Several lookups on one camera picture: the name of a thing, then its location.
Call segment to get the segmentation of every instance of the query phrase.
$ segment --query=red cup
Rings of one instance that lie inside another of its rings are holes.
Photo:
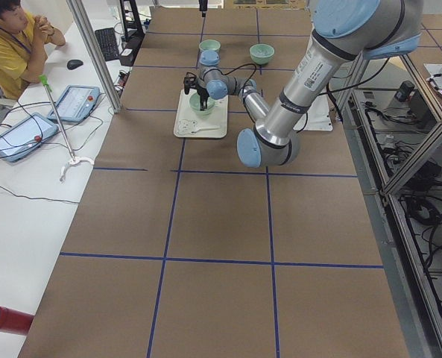
[[[27,336],[33,320],[28,313],[0,306],[0,332]]]

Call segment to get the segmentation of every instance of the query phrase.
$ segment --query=bowl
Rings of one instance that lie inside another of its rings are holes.
[[[272,46],[266,43],[258,43],[250,47],[250,58],[258,65],[265,65],[274,57],[275,50]]]
[[[192,108],[192,110],[201,115],[201,116],[207,116],[214,110],[214,100],[212,98],[207,99],[207,108],[205,110],[201,110],[201,100],[199,99],[199,95],[195,93],[191,96],[189,99],[189,106]]]
[[[199,49],[201,51],[213,50],[219,52],[221,49],[221,43],[217,40],[204,40],[199,44]]]

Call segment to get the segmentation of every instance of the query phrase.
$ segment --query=yellow shirt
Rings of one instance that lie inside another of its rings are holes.
[[[25,12],[28,25],[20,34],[14,35],[28,50],[34,41],[34,16]],[[0,87],[7,98],[18,99],[29,83],[20,78],[27,69],[30,54],[11,35],[0,29]]]

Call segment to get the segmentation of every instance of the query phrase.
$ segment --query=person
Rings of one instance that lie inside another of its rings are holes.
[[[39,83],[47,54],[45,44],[65,45],[65,37],[45,16],[32,15],[20,0],[0,0],[0,87],[18,99],[29,84]]]

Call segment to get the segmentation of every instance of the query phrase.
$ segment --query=blue and white tablet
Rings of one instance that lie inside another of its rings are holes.
[[[33,113],[0,135],[0,156],[15,162],[40,147],[58,132],[58,126],[39,113]]]
[[[100,95],[98,87],[67,86],[55,104],[58,115],[64,122],[79,123],[92,111]],[[56,121],[54,111],[48,116],[51,121]]]

